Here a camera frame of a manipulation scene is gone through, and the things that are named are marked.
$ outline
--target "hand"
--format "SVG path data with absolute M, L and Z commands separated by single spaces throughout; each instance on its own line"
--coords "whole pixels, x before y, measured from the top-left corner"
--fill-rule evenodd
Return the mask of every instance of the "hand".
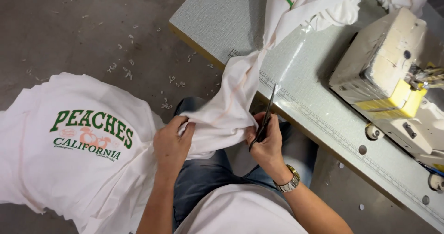
M 160 180 L 174 184 L 185 162 L 196 125 L 196 123 L 188 123 L 182 136 L 179 136 L 178 128 L 187 121 L 188 117 L 177 115 L 154 136 L 153 147 L 157 159 L 156 177 L 160 177 Z
M 260 125 L 264 116 L 265 112 L 261 112 L 253 117 Z M 255 127 L 248 127 L 245 135 L 249 146 L 256 137 Z M 284 163 L 281 148 L 282 135 L 279 129 L 278 116 L 271 114 L 265 139 L 262 142 L 255 142 L 251 147 L 250 154 L 278 185 L 284 185 L 293 178 L 293 174 Z

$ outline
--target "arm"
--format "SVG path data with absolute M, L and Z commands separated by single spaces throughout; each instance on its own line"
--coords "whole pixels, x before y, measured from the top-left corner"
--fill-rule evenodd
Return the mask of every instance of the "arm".
M 174 183 L 190 150 L 195 123 L 188 123 L 182 136 L 180 125 L 188 118 L 175 116 L 154 136 L 157 171 L 154 187 L 143 212 L 136 234 L 171 234 Z
M 254 116 L 258 123 L 262 122 L 264 114 L 262 112 Z M 250 153 L 276 184 L 285 185 L 293 178 L 293 174 L 286 167 L 282 157 L 282 136 L 276 115 L 271 115 L 266 134 L 264 141 L 253 144 Z M 248 128 L 246 135 L 249 145 L 256 136 L 254 127 Z M 296 220 L 308 233 L 353 233 L 347 223 L 332 208 L 301 182 L 294 190 L 284 193 L 284 197 Z

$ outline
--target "left hand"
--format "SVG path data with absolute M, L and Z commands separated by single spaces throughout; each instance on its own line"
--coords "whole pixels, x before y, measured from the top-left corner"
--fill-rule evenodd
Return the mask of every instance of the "left hand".
M 178 128 L 187 121 L 188 117 L 177 115 L 154 136 L 153 147 L 157 159 L 156 176 L 163 181 L 172 183 L 176 181 L 188 155 L 196 123 L 188 123 L 182 136 L 178 135 Z

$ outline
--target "sewing machine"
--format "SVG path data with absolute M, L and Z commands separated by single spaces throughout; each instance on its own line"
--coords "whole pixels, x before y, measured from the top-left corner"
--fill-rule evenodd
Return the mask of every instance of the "sewing machine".
M 444 173 L 444 46 L 425 21 L 399 9 L 358 32 L 331 89 L 417 161 Z

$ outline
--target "person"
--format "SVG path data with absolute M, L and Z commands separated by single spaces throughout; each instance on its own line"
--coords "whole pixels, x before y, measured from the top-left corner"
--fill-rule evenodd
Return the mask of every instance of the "person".
M 238 177 L 224 150 L 209 159 L 186 160 L 195 123 L 181 136 L 178 128 L 188 118 L 183 111 L 197 108 L 196 98 L 186 98 L 175 117 L 154 137 L 158 162 L 154 186 L 136 234 L 187 233 L 310 233 L 352 234 L 347 223 L 302 181 L 282 193 L 277 186 L 297 182 L 281 153 L 282 135 L 291 126 L 272 114 L 262 142 L 252 145 L 258 165 Z M 265 113 L 254 115 L 260 124 Z M 256 129 L 246 129 L 246 142 Z

